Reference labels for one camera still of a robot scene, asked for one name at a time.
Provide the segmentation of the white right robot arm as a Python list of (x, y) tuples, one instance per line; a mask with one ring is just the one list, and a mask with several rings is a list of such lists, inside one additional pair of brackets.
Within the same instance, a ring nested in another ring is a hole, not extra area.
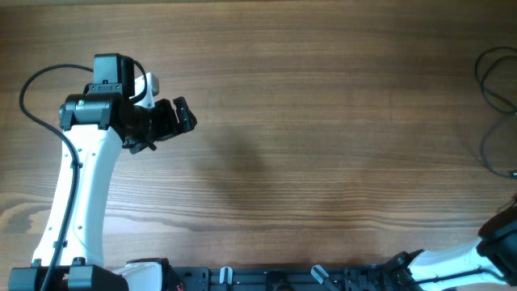
[(393, 274), (398, 290), (516, 286), (516, 205), (489, 219), (472, 242), (444, 251), (417, 251)]

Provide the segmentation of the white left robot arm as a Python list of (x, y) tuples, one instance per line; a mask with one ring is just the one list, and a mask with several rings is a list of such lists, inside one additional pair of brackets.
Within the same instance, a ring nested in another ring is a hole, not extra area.
[(61, 169), (42, 239), (25, 268), (13, 268), (11, 290), (182, 290), (167, 259), (137, 259), (104, 267), (103, 221), (112, 173), (122, 150), (137, 154), (192, 131), (184, 98), (159, 99), (151, 74), (135, 76), (138, 61), (98, 54), (93, 80), (70, 95), (53, 132), (61, 139)]

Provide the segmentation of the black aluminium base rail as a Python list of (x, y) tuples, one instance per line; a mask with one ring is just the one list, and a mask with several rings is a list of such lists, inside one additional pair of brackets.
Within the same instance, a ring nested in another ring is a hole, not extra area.
[(177, 290), (198, 291), (314, 291), (314, 290), (400, 290), (381, 268), (325, 268), (327, 278), (319, 281), (309, 268), (175, 267), (181, 280)]

